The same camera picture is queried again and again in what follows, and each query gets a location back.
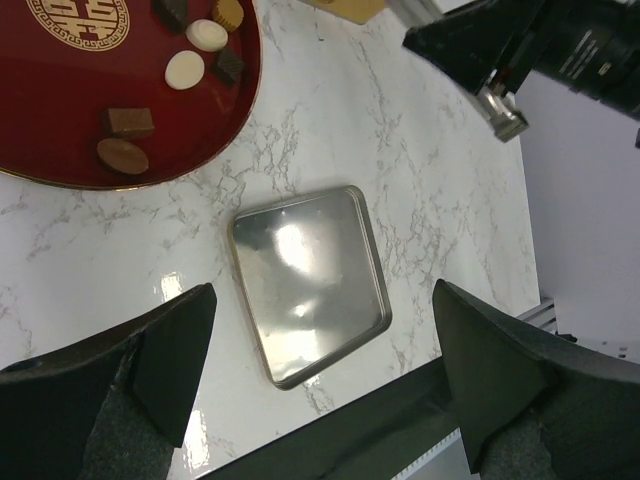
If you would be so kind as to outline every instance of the white marble surface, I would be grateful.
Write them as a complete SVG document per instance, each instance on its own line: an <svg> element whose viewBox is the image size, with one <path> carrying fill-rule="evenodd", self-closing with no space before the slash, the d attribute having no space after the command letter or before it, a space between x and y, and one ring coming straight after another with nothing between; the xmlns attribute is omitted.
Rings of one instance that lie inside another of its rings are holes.
<svg viewBox="0 0 640 480"><path fill-rule="evenodd" d="M537 303L520 145L502 145L390 12L366 27L257 4L264 69L235 142L177 181L74 192L0 176L0 368L133 318L198 283L219 297L170 478L211 471L438 355L444 276L511 313ZM267 380L231 266L231 216L353 183L369 204L394 319L289 392Z"/></svg>

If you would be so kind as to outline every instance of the metal tray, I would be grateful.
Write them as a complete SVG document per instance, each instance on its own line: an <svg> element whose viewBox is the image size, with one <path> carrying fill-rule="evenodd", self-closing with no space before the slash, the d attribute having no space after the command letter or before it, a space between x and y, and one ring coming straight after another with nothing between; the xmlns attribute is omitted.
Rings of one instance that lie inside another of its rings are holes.
<svg viewBox="0 0 640 480"><path fill-rule="evenodd" d="M357 187L240 213L229 227L276 387L295 387L389 328L387 289Z"/></svg>

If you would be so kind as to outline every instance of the chocolate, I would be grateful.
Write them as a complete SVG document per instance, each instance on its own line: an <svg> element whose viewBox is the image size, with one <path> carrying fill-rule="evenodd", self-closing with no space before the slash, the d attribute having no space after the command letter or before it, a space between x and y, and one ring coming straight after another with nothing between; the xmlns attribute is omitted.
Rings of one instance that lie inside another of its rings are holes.
<svg viewBox="0 0 640 480"><path fill-rule="evenodd" d="M118 173L140 175L149 169L147 155L126 140L105 138L98 143L97 150L102 163Z"/></svg>
<svg viewBox="0 0 640 480"><path fill-rule="evenodd" d="M174 35L180 35L187 30L189 25L187 0L152 0L151 8L162 24Z"/></svg>
<svg viewBox="0 0 640 480"><path fill-rule="evenodd" d="M233 87L244 69L244 62L240 60L230 49L225 48L216 56L210 70L227 87Z"/></svg>
<svg viewBox="0 0 640 480"><path fill-rule="evenodd" d="M234 32L244 19L244 9L238 0L217 0L211 16L229 33Z"/></svg>
<svg viewBox="0 0 640 480"><path fill-rule="evenodd" d="M109 108L104 123L107 135L116 138L148 137L155 129L148 108Z"/></svg>

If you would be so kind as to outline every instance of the square chocolate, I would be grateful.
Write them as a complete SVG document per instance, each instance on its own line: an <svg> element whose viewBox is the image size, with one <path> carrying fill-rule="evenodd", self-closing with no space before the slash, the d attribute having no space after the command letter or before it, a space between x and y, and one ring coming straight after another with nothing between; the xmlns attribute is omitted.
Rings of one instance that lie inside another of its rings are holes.
<svg viewBox="0 0 640 480"><path fill-rule="evenodd" d="M229 48L224 48L216 56L210 70L222 83L231 88L240 80L244 62Z"/></svg>
<svg viewBox="0 0 640 480"><path fill-rule="evenodd" d="M152 0L153 13L174 35L180 35L189 25L187 0Z"/></svg>
<svg viewBox="0 0 640 480"><path fill-rule="evenodd" d="M109 108L104 112L105 130L116 138L142 138L155 129L148 108Z"/></svg>

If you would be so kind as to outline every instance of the white chocolate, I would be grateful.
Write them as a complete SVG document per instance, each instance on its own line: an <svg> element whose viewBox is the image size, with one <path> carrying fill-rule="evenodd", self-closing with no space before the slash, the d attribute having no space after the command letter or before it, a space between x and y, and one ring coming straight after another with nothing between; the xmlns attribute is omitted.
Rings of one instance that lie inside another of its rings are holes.
<svg viewBox="0 0 640 480"><path fill-rule="evenodd" d="M204 77L204 60L196 52L183 50L169 61L164 72L167 84L175 90L196 86Z"/></svg>
<svg viewBox="0 0 640 480"><path fill-rule="evenodd" d="M211 20L196 20L187 28L187 38L194 47L203 52L222 50L229 41L229 34Z"/></svg>

